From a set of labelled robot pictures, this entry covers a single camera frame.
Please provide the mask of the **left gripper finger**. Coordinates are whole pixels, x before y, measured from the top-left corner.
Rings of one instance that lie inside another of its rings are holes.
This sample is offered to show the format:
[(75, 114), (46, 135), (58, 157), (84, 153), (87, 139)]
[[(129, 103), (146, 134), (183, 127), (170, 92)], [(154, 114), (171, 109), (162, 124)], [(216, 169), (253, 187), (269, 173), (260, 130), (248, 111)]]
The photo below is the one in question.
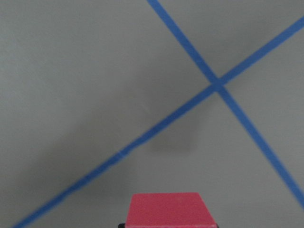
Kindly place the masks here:
[(118, 228), (125, 228), (125, 223), (121, 223), (118, 225)]

